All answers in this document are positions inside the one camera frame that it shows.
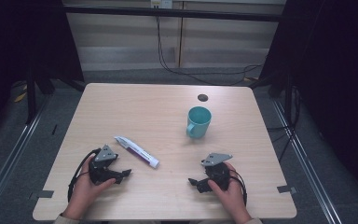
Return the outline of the white and purple toothpaste tube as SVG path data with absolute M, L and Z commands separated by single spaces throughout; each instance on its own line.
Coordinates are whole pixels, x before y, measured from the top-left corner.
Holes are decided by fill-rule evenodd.
M 126 150 L 133 155 L 136 155 L 140 160 L 148 164 L 150 167 L 157 169 L 159 166 L 159 160 L 149 154 L 147 151 L 139 147 L 130 139 L 124 136 L 115 136 L 114 139 Z

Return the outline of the dark curtain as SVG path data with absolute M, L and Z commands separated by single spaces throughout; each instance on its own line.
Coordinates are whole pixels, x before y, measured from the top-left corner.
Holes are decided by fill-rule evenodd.
M 358 180 L 358 0 L 286 0 L 282 16 L 261 76 L 274 95 L 297 87 Z
M 0 0 L 0 113 L 15 82 L 52 79 L 84 79 L 63 0 Z

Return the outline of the metal floor rail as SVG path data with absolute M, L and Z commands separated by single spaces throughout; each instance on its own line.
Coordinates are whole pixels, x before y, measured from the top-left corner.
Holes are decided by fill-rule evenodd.
M 24 126 L 19 139 L 17 140 L 14 147 L 11 149 L 8 154 L 5 163 L 0 169 L 0 195 L 7 184 L 7 181 L 13 172 L 14 167 L 18 163 L 23 150 L 26 148 L 28 142 L 30 141 L 34 130 L 36 129 L 39 120 L 41 119 L 42 113 L 50 102 L 51 95 L 46 95 L 44 100 L 41 103 L 40 108 L 35 112 L 34 117 Z
M 289 137 L 289 143 L 291 144 L 294 152 L 296 153 L 297 159 L 305 173 L 305 176 L 310 183 L 310 187 L 318 201 L 318 204 L 321 206 L 321 209 L 327 219 L 327 222 L 329 224 L 342 224 L 337 209 L 332 203 L 331 198 L 329 197 L 324 185 L 322 184 L 319 176 L 317 175 L 305 148 L 303 147 L 299 137 L 296 134 L 295 129 L 290 128 L 287 125 L 287 122 L 284 120 L 284 109 L 282 104 L 278 101 L 274 101 L 273 105 L 280 120 L 280 123 L 285 129 L 286 135 Z

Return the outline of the teal cup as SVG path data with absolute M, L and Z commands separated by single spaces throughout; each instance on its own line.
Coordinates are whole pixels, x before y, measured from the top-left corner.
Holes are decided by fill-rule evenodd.
M 192 107 L 187 114 L 186 134 L 193 139 L 202 138 L 212 120 L 211 111 L 203 106 Z

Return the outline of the grey tape strip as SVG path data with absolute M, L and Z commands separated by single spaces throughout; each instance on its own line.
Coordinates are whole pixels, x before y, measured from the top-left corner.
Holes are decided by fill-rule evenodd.
M 39 198 L 51 198 L 53 195 L 53 190 L 39 190 L 37 192 L 32 192 L 29 195 L 30 200 L 37 200 Z
M 285 193 L 285 192 L 289 192 L 291 194 L 295 194 L 297 193 L 297 190 L 295 187 L 290 187 L 290 186 L 279 186 L 277 187 L 277 190 L 279 191 L 279 193 Z

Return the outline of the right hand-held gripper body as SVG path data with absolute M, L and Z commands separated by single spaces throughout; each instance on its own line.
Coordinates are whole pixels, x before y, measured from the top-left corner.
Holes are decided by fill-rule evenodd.
M 205 168 L 207 178 L 214 181 L 221 190 L 228 189 L 230 171 L 225 161 L 231 158 L 231 154 L 210 153 L 206 159 L 201 162 Z

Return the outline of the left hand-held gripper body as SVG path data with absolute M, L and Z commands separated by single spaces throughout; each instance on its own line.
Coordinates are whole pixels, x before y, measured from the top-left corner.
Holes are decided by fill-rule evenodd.
M 108 145 L 104 145 L 97 152 L 97 155 L 89 162 L 89 177 L 94 185 L 100 185 L 106 180 L 122 176 L 120 172 L 108 169 L 117 157 L 118 154 Z

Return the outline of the person's right hand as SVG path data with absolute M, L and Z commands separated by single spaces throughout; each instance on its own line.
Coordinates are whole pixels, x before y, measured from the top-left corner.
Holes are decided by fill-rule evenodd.
M 216 195 L 225 210 L 230 214 L 236 224 L 245 224 L 252 218 L 249 215 L 243 199 L 241 183 L 238 181 L 238 175 L 235 168 L 227 162 L 231 178 L 227 190 L 221 190 L 220 187 L 212 180 L 208 185 Z

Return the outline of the black metal stand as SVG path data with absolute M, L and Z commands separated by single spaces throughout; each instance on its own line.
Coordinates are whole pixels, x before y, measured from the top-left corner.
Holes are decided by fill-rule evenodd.
M 277 99 L 284 93 L 283 116 L 287 125 L 291 127 L 294 123 L 292 122 L 293 79 L 290 73 L 274 72 L 261 76 L 257 81 L 251 83 L 249 88 L 253 90 L 262 86 L 269 86 L 268 95 L 273 99 Z
M 77 91 L 85 90 L 85 79 L 83 72 L 79 71 L 77 77 L 71 77 L 46 65 L 30 65 L 26 75 L 28 117 L 27 124 L 30 124 L 37 114 L 36 89 L 41 90 L 44 95 L 51 95 L 56 88 L 52 80 L 59 80 Z

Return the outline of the person's left hand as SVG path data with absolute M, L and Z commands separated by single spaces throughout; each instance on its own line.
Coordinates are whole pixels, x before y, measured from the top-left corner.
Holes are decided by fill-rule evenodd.
M 100 194 L 116 183 L 116 180 L 111 178 L 100 185 L 94 185 L 89 174 L 89 163 L 92 159 L 93 157 L 89 156 L 81 168 L 81 176 L 75 183 L 72 197 L 62 212 L 65 218 L 80 220 Z

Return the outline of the black horizontal bar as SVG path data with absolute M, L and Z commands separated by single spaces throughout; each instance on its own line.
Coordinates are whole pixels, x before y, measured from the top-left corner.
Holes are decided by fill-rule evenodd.
M 165 9 L 165 8 L 141 8 L 141 7 L 95 7 L 87 5 L 63 5 L 64 11 L 68 13 L 88 13 L 104 15 L 125 15 L 125 16 L 155 16 L 172 18 L 191 19 L 217 19 L 232 21 L 270 21 L 279 22 L 283 20 L 281 15 L 254 14 L 236 12 L 215 12 L 186 9 Z

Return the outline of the white wall socket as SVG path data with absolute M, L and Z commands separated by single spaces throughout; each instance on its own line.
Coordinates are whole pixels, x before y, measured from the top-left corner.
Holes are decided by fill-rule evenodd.
M 172 0 L 150 0 L 152 8 L 172 9 Z

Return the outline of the yellow floor scrap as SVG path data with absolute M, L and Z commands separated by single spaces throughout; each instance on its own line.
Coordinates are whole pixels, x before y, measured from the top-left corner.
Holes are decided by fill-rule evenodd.
M 18 94 L 18 96 L 15 98 L 14 103 L 18 103 L 21 100 L 23 100 L 23 98 L 26 96 L 27 94 L 27 85 L 24 85 L 21 92 Z

